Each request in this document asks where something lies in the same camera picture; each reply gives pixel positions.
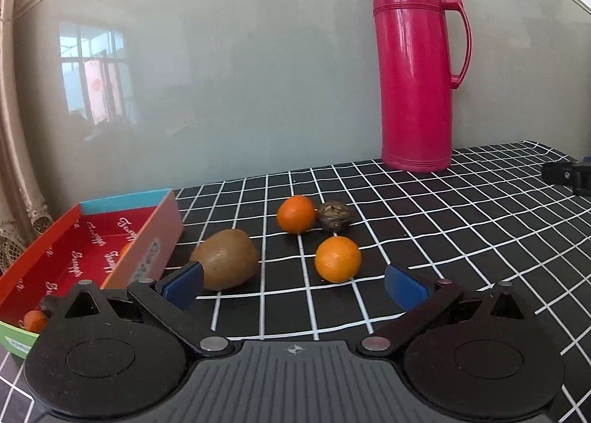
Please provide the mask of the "brown kiwi fruit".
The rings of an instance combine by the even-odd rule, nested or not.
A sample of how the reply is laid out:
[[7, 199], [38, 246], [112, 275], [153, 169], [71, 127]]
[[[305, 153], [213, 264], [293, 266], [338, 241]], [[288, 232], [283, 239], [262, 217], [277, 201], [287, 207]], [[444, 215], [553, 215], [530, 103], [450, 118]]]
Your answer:
[[213, 234], [193, 249], [189, 260], [204, 268], [204, 288], [210, 291], [242, 285], [259, 273], [259, 251], [239, 229]]

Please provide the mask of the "yellow-orange tangerine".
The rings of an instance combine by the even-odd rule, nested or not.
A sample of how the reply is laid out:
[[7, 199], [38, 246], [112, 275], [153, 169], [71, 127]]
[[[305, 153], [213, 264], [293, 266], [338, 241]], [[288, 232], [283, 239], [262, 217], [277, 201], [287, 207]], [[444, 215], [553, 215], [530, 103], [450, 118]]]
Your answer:
[[315, 270], [331, 283], [344, 283], [355, 277], [362, 261], [362, 252], [358, 245], [342, 236], [326, 239], [315, 252]]

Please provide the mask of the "small carrot piece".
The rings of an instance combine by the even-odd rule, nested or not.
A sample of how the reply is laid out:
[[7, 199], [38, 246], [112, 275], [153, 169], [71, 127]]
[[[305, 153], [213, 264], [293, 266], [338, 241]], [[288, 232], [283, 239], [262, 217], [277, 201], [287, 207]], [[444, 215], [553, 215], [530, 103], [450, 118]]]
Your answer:
[[35, 334], [41, 333], [47, 323], [48, 317], [40, 310], [31, 310], [23, 318], [23, 328]]

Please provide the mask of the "orange tangerine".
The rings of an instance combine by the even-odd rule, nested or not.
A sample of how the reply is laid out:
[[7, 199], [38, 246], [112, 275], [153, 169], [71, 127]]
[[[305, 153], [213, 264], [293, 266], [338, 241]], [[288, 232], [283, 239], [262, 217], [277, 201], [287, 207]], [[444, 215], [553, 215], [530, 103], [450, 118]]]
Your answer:
[[291, 196], [277, 210], [276, 223], [290, 234], [307, 232], [315, 225], [315, 205], [306, 196]]
[[124, 245], [124, 246], [121, 248], [121, 250], [119, 251], [119, 257], [120, 257], [120, 258], [122, 258], [122, 257], [125, 255], [125, 253], [127, 252], [127, 250], [129, 249], [129, 247], [130, 247], [130, 246], [131, 246], [131, 242], [129, 242], [129, 243], [126, 243], [126, 244], [125, 244], [125, 245]]

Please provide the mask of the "colourful cardboard box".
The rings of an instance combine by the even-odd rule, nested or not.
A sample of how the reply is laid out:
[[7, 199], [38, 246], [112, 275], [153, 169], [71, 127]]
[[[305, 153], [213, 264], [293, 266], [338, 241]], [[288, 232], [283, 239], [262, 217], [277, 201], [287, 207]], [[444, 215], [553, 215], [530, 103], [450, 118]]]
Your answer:
[[[81, 280], [119, 289], [149, 277], [158, 280], [183, 225], [171, 189], [81, 202], [38, 237], [1, 277], [1, 345], [25, 358], [37, 334], [24, 315], [45, 295], [65, 296]], [[131, 246], [120, 258], [119, 251]]]

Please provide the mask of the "beige lace curtain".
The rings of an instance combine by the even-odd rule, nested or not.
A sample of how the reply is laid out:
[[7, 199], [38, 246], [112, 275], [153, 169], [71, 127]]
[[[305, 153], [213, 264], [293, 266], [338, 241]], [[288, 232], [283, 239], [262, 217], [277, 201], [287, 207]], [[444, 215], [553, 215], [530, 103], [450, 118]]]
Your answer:
[[1, 272], [53, 223], [29, 156], [14, 64], [16, 0], [1, 0]]

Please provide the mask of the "pink thermos jug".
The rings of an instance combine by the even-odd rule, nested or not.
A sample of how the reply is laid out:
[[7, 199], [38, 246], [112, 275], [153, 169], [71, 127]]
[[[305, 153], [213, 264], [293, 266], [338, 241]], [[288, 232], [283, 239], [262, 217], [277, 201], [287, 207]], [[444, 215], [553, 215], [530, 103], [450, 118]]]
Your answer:
[[[446, 14], [460, 15], [465, 57], [452, 72]], [[449, 168], [452, 92], [467, 75], [472, 32], [462, 0], [374, 0], [379, 63], [382, 160], [414, 173]]]

